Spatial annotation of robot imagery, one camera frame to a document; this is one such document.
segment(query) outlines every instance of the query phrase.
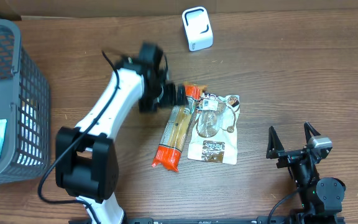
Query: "wooden table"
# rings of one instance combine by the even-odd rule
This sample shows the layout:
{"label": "wooden table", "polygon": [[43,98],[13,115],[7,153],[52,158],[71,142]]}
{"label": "wooden table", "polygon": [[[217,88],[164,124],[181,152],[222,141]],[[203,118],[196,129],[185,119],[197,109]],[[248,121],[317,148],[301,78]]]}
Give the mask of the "wooden table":
{"label": "wooden table", "polygon": [[[310,121],[334,144],[318,171],[346,183],[341,215],[358,223],[358,10],[215,14],[210,19],[214,45],[193,53],[180,16],[18,22],[25,49],[50,82],[52,141],[61,126],[74,127],[105,89],[111,69],[100,50],[135,55],[142,41],[150,40],[167,54],[173,81],[240,95],[238,162],[188,160],[187,142],[179,173],[152,168],[170,110],[139,114],[134,106],[116,139],[116,195],[130,217],[267,215],[294,190],[288,171],[265,158],[268,128],[275,126],[288,150],[299,149],[305,143],[303,123]],[[38,181],[0,185],[0,223],[66,223],[86,217],[81,205],[41,202]],[[70,198],[56,186],[54,174],[44,194]],[[276,214],[299,206],[296,198]]]}

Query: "orange snack package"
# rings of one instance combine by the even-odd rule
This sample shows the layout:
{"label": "orange snack package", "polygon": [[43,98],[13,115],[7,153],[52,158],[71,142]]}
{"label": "orange snack package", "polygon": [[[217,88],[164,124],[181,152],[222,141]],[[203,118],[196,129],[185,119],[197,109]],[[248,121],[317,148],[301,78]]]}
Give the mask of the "orange snack package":
{"label": "orange snack package", "polygon": [[152,167],[162,164],[168,170],[178,172],[178,163],[186,141],[196,103],[206,86],[184,83],[188,104],[174,106],[164,134],[157,148]]}

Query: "basket hole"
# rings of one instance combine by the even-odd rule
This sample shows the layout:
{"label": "basket hole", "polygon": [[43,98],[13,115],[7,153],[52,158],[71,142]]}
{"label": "basket hole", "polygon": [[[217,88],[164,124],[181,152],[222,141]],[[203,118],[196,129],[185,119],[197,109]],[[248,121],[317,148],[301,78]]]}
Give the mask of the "basket hole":
{"label": "basket hole", "polygon": [[4,40],[6,37],[4,35],[0,35],[0,40]]}

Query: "white sticker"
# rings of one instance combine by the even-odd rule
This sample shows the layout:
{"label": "white sticker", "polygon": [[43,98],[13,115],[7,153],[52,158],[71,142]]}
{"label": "white sticker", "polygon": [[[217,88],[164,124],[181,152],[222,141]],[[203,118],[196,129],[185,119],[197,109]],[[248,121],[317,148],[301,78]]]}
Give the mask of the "white sticker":
{"label": "white sticker", "polygon": [[203,100],[203,110],[213,110],[216,111],[218,109],[218,102],[215,100]]}

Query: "gray plastic basket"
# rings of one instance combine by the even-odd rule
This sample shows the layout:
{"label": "gray plastic basket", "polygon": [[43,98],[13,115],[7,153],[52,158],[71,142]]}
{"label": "gray plastic basket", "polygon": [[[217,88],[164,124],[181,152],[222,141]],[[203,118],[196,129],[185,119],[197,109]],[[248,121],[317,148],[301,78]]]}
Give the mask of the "gray plastic basket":
{"label": "gray plastic basket", "polygon": [[0,19],[0,119],[7,119],[0,184],[33,179],[50,162],[50,90],[21,46],[15,23]]}

